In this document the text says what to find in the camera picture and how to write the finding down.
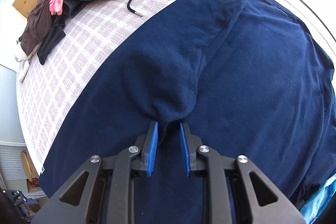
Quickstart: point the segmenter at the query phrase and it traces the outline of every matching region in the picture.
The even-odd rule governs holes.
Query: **bed sheet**
[[[43,162],[69,110],[100,65],[144,22],[176,0],[94,0],[66,21],[66,37],[42,66],[34,55],[17,104],[27,148],[36,170]]]

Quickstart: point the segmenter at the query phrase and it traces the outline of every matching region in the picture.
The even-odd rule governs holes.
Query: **navy blue fabric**
[[[336,167],[332,61],[274,0],[177,0],[123,42],[79,96],[39,184],[51,196],[91,155],[116,155],[160,122],[155,168],[135,181],[137,223],[200,223],[178,121],[244,154],[296,203]]]

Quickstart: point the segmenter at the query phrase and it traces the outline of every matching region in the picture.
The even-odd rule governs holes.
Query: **bed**
[[[14,4],[24,15],[34,1]],[[17,103],[22,131],[39,173],[56,136],[96,71],[134,31],[176,0],[93,0],[76,17],[67,20],[66,37],[52,50],[42,66],[36,55],[23,83],[17,83]]]

